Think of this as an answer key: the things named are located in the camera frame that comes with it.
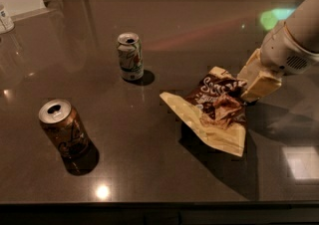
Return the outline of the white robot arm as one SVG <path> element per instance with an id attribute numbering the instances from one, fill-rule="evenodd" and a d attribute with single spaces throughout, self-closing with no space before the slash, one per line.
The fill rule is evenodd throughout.
<path id="1" fill-rule="evenodd" d="M 319 61 L 319 0 L 304 0 L 265 36 L 237 77 L 241 98 L 252 103 L 278 90 L 284 75 L 299 75 Z"/>

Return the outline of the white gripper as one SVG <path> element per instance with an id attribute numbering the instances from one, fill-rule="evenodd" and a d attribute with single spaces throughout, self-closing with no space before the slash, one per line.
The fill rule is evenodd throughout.
<path id="1" fill-rule="evenodd" d="M 270 70 L 260 70 L 261 63 Z M 299 75 L 319 62 L 319 54 L 310 52 L 297 43 L 284 21 L 265 36 L 260 50 L 256 49 L 238 73 L 246 81 L 241 98 L 255 102 L 277 91 L 282 84 L 282 75 Z"/>

